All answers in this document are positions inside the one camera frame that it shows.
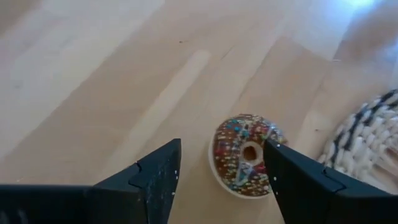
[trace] donut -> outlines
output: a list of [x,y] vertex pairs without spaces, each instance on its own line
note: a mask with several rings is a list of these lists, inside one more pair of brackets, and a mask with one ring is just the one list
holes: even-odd
[[267,138],[287,144],[282,131],[258,115],[239,114],[218,126],[208,158],[216,180],[229,193],[255,199],[272,192],[262,156]]

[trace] sunlight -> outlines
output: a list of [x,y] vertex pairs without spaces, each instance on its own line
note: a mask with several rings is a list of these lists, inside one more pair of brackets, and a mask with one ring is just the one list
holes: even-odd
[[345,1],[354,6],[359,6],[359,7],[371,6],[376,2],[376,0],[345,0]]

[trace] floor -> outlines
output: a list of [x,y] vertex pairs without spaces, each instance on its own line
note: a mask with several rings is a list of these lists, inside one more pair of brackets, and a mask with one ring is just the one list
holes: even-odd
[[94,184],[172,138],[169,223],[283,223],[241,200],[206,150],[228,116],[278,124],[316,158],[362,102],[398,86],[388,0],[7,0],[0,6],[0,181]]

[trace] white woven basket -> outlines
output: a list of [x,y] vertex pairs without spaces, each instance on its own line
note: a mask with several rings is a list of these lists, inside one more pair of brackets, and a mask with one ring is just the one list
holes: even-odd
[[318,161],[381,190],[394,192],[377,170],[397,178],[396,155],[398,91],[392,90],[351,114],[328,140]]

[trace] colorful sprinkles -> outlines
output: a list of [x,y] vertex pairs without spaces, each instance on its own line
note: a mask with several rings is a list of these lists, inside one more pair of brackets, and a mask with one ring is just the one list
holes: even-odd
[[264,162],[251,164],[244,159],[241,149],[247,143],[263,148],[267,138],[287,144],[275,124],[257,115],[240,114],[218,127],[213,141],[213,162],[217,174],[229,189],[251,197],[272,192]]

